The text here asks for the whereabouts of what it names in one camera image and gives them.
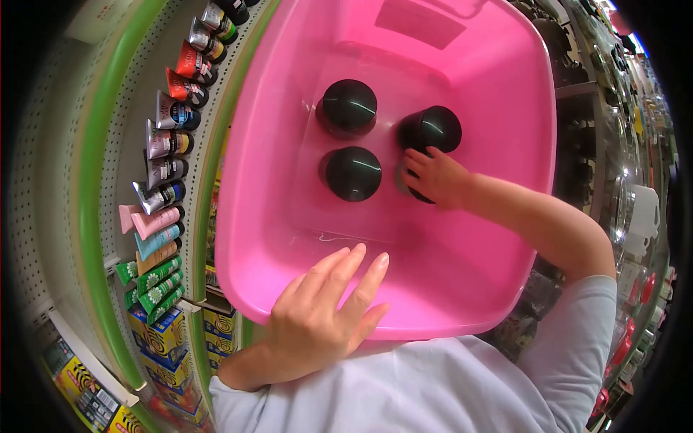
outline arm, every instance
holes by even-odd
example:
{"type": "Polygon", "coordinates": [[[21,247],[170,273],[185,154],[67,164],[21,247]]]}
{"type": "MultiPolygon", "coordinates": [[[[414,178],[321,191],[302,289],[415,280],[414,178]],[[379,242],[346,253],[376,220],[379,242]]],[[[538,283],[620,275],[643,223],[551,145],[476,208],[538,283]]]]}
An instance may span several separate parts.
{"type": "Polygon", "coordinates": [[[432,158],[407,149],[405,183],[443,209],[464,210],[522,236],[557,266],[568,283],[590,275],[615,278],[611,242],[589,216],[550,195],[495,177],[470,173],[448,155],[428,148],[432,158]]]}

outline finger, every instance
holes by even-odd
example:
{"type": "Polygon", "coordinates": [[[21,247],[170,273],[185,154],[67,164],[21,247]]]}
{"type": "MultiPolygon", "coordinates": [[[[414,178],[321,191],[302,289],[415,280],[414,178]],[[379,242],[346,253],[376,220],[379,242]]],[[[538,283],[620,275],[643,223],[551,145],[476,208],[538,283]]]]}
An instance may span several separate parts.
{"type": "Polygon", "coordinates": [[[409,168],[411,171],[413,171],[416,174],[422,173],[423,169],[424,169],[422,164],[419,164],[418,162],[416,162],[413,158],[411,158],[409,156],[404,157],[404,165],[406,165],[407,168],[409,168]]]}
{"type": "Polygon", "coordinates": [[[389,255],[387,253],[382,253],[373,260],[366,274],[340,309],[337,315],[339,320],[348,326],[356,326],[368,310],[368,306],[375,299],[378,287],[387,273],[388,265],[389,255]]]}
{"type": "Polygon", "coordinates": [[[434,158],[445,157],[446,155],[439,148],[434,148],[433,146],[428,146],[426,152],[430,153],[434,158]]]}
{"type": "Polygon", "coordinates": [[[418,162],[419,164],[421,164],[422,166],[424,166],[430,162],[429,157],[425,156],[423,153],[421,153],[417,150],[414,150],[412,148],[406,149],[404,151],[404,153],[407,154],[407,156],[410,157],[411,159],[413,159],[416,162],[418,162]]]}
{"type": "Polygon", "coordinates": [[[349,248],[342,248],[323,258],[308,270],[303,282],[296,288],[295,296],[303,300],[312,300],[320,290],[327,275],[337,263],[349,253],[349,248]]]}
{"type": "Polygon", "coordinates": [[[403,168],[402,169],[402,180],[404,183],[409,186],[410,188],[413,188],[417,191],[421,189],[422,183],[420,179],[417,179],[416,177],[410,175],[407,173],[407,169],[403,168]]]}
{"type": "Polygon", "coordinates": [[[291,297],[291,295],[293,295],[296,292],[296,289],[301,285],[301,283],[303,283],[303,280],[305,277],[306,277],[306,274],[301,274],[301,275],[297,276],[296,278],[294,278],[293,280],[291,280],[289,285],[286,286],[286,288],[279,295],[279,298],[277,298],[277,301],[274,304],[275,305],[281,304],[284,301],[286,301],[286,299],[289,299],[291,297]]]}
{"type": "Polygon", "coordinates": [[[349,353],[354,352],[363,343],[363,340],[367,339],[375,331],[378,323],[385,317],[389,309],[390,305],[388,303],[380,303],[366,311],[349,340],[349,353]]]}
{"type": "Polygon", "coordinates": [[[322,285],[322,289],[315,295],[317,305],[325,306],[331,314],[334,314],[349,281],[361,265],[365,255],[366,246],[360,243],[332,268],[327,280],[322,285]]]}

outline light blue tube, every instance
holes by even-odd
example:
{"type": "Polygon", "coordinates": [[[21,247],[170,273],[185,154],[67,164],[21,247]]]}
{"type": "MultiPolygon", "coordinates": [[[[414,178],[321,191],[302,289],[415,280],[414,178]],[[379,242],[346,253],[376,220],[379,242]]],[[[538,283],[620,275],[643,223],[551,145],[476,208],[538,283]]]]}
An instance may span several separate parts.
{"type": "Polygon", "coordinates": [[[147,260],[147,257],[151,256],[153,252],[157,251],[170,241],[176,239],[183,233],[185,233],[185,226],[182,222],[176,222],[168,227],[164,227],[157,233],[148,236],[145,240],[142,240],[139,233],[135,231],[134,240],[137,242],[139,259],[142,261],[147,260]]]}

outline barcode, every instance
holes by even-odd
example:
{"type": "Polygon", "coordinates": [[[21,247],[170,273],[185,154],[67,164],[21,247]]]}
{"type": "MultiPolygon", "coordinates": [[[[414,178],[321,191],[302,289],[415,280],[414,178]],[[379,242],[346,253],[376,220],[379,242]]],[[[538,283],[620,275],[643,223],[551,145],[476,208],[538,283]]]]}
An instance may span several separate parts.
{"type": "Polygon", "coordinates": [[[109,396],[105,389],[99,389],[96,398],[108,407],[108,410],[111,412],[115,412],[118,409],[119,403],[109,396]]]}

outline white shirt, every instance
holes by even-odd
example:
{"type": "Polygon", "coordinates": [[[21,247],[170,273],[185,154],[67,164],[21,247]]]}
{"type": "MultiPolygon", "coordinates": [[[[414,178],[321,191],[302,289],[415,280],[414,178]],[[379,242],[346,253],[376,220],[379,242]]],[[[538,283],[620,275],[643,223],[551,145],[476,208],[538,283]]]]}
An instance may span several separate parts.
{"type": "Polygon", "coordinates": [[[209,391],[219,432],[581,432],[595,405],[616,314],[616,282],[568,288],[517,364],[467,335],[359,350],[260,391],[209,391]]]}

